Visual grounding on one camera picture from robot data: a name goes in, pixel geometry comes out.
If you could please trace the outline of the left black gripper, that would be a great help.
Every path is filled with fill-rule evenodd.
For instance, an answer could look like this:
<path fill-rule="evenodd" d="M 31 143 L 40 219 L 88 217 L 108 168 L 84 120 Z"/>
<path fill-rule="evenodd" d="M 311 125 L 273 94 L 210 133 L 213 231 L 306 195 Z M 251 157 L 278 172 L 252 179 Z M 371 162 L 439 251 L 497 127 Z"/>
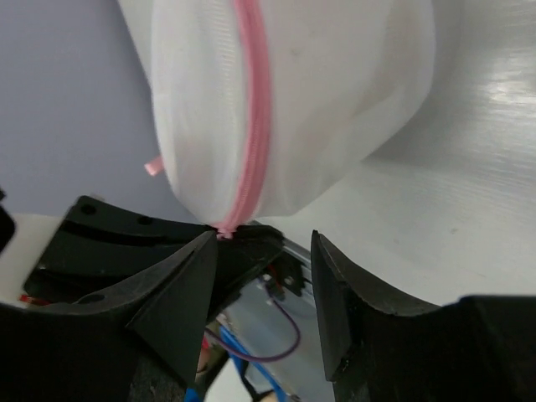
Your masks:
<path fill-rule="evenodd" d="M 14 236 L 13 215 L 1 212 L 2 252 Z M 82 196 L 62 218 L 53 238 L 23 284 L 37 304 L 75 302 L 166 259 L 210 227 L 157 219 Z M 282 301 L 290 292 L 281 273 L 284 237 L 253 223 L 218 243 L 217 269 L 210 300 L 223 310 L 255 279 Z"/>

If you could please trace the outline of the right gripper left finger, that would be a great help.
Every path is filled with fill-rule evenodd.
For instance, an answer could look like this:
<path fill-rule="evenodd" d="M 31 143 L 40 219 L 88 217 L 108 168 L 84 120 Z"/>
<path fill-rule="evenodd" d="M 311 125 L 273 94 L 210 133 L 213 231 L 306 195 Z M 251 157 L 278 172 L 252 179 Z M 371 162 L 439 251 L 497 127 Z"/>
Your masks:
<path fill-rule="evenodd" d="M 134 337 L 185 384 L 195 380 L 217 268 L 218 241 L 205 232 L 160 262 L 46 313 L 110 339 Z"/>

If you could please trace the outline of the white mesh laundry bag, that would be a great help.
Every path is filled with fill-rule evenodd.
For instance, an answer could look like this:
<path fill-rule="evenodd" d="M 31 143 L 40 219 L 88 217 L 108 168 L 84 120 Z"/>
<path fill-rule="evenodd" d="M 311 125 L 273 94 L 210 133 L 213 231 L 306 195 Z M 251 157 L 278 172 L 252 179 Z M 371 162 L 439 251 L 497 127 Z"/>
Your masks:
<path fill-rule="evenodd" d="M 298 212 L 430 92 L 429 1 L 123 1 L 151 90 L 147 163 L 224 238 Z"/>

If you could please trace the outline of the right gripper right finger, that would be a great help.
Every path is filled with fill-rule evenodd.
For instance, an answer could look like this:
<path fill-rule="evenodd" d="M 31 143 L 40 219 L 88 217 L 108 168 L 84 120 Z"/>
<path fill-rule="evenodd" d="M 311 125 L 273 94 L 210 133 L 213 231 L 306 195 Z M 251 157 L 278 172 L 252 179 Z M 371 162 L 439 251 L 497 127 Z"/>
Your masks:
<path fill-rule="evenodd" d="M 411 296 L 311 237 L 313 293 L 332 383 L 450 383 L 461 372 L 454 307 Z"/>

